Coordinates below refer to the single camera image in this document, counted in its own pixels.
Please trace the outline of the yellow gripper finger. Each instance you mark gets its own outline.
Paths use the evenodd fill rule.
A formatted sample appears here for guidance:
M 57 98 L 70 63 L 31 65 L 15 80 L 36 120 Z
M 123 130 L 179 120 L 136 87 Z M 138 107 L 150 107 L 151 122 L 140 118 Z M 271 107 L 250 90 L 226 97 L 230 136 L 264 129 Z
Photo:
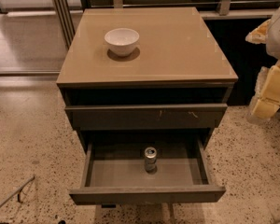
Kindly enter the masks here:
M 280 108 L 280 61 L 271 68 L 262 67 L 259 71 L 255 95 L 252 97 L 247 120 L 261 124 L 272 118 Z
M 252 32 L 250 32 L 246 37 L 245 41 L 252 44 L 265 44 L 268 26 L 271 20 L 266 20 Z

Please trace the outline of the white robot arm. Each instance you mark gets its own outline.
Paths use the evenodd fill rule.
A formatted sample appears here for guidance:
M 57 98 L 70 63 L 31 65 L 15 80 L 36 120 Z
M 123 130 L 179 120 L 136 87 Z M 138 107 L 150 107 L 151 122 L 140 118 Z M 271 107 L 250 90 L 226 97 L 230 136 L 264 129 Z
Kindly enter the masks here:
M 267 54 L 277 60 L 271 68 L 260 69 L 255 95 L 249 104 L 248 121 L 261 124 L 272 118 L 280 108 L 280 7 L 270 19 L 250 32 L 245 40 L 264 44 Z

